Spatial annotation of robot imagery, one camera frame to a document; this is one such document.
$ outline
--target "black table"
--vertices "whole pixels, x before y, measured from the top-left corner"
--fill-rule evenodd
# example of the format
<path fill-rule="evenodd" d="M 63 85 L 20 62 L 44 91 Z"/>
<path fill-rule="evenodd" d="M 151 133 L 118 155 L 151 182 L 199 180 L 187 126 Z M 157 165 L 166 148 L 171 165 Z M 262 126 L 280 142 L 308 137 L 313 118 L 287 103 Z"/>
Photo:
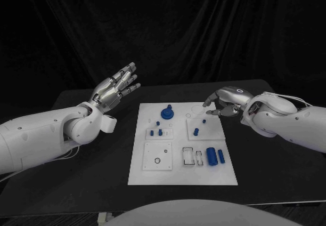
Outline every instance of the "black table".
<path fill-rule="evenodd" d="M 140 103 L 202 102 L 223 86 L 254 95 L 272 91 L 262 80 L 141 87 L 109 112 L 112 134 L 99 133 L 68 160 L 17 174 L 0 195 L 0 216 L 131 210 L 176 199 L 207 199 L 238 204 L 326 200 L 326 159 L 278 136 L 267 138 L 220 118 L 238 186 L 128 186 L 128 169 Z M 60 93 L 53 109 L 86 101 L 92 90 Z"/>

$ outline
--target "robotic hand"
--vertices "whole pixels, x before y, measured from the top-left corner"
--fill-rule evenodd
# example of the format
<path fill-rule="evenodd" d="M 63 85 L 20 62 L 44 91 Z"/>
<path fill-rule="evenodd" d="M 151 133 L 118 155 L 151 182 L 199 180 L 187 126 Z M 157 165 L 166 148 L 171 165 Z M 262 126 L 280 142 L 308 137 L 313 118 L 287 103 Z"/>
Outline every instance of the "robotic hand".
<path fill-rule="evenodd" d="M 96 86 L 91 99 L 76 107 L 16 118 L 0 125 L 0 174 L 34 167 L 72 148 L 88 144 L 99 131 L 114 132 L 117 119 L 105 112 L 140 84 L 130 86 L 137 75 L 130 63 Z"/>
<path fill-rule="evenodd" d="M 284 97 L 303 102 L 306 107 L 297 109 Z M 254 97 L 238 87 L 216 90 L 202 106 L 209 106 L 215 100 L 223 108 L 206 114 L 232 117 L 242 110 L 241 123 L 259 135 L 280 135 L 291 143 L 326 153 L 326 108 L 311 106 L 297 97 L 268 92 Z"/>

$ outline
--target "blue cylinder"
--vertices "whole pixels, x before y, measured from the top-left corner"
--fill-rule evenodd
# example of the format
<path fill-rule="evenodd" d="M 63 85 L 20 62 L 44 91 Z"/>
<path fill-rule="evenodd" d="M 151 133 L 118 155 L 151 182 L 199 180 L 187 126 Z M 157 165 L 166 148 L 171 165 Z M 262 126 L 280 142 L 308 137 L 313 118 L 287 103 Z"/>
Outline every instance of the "blue cylinder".
<path fill-rule="evenodd" d="M 207 153 L 209 165 L 216 166 L 219 162 L 218 162 L 218 156 L 216 156 L 215 148 L 209 147 L 206 149 L 206 153 Z"/>
<path fill-rule="evenodd" d="M 220 163 L 225 163 L 223 155 L 222 155 L 222 150 L 220 149 L 218 150 L 218 153 L 219 153 L 219 161 L 220 161 Z"/>
<path fill-rule="evenodd" d="M 167 108 L 161 110 L 161 117 L 164 119 L 171 119 L 174 115 L 174 112 L 171 110 L 171 105 L 167 105 Z"/>
<path fill-rule="evenodd" d="M 193 135 L 197 136 L 199 128 L 194 128 Z"/>

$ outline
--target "blue object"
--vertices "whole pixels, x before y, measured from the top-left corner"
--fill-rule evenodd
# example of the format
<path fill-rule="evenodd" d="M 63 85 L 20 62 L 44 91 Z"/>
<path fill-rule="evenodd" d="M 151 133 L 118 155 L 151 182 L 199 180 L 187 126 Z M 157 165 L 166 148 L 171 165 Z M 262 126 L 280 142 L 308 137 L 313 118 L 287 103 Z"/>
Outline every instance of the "blue object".
<path fill-rule="evenodd" d="M 197 136 L 199 128 L 194 128 L 193 135 Z"/>
<path fill-rule="evenodd" d="M 222 150 L 220 149 L 218 150 L 218 153 L 219 153 L 219 161 L 220 161 L 220 163 L 225 163 L 223 155 L 222 155 Z"/>
<path fill-rule="evenodd" d="M 171 110 L 171 105 L 167 105 L 167 108 L 161 110 L 161 117 L 164 119 L 171 119 L 174 115 L 174 112 Z"/>
<path fill-rule="evenodd" d="M 218 156 L 216 156 L 215 148 L 209 147 L 206 149 L 206 153 L 207 153 L 209 165 L 216 166 L 219 162 L 218 162 Z"/>

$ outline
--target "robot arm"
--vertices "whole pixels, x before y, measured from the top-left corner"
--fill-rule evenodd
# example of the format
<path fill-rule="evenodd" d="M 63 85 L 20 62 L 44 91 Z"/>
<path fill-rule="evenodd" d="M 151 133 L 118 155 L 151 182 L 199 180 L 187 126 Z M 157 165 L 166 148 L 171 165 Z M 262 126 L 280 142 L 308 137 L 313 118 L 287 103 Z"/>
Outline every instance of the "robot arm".
<path fill-rule="evenodd" d="M 91 99 L 76 107 L 27 115 L 0 125 L 0 174 L 34 167 L 88 144 L 99 131 L 114 132 L 117 119 L 108 112 L 140 84 L 134 63 L 96 86 Z"/>
<path fill-rule="evenodd" d="M 206 111 L 206 114 L 231 117 L 242 110 L 241 123 L 259 135 L 280 135 L 291 143 L 326 153 L 326 108 L 304 102 L 307 107 L 297 109 L 282 97 L 304 102 L 297 97 L 268 92 L 254 97 L 236 87 L 223 87 L 209 96 L 203 107 L 209 106 L 213 100 L 219 100 L 223 109 Z"/>

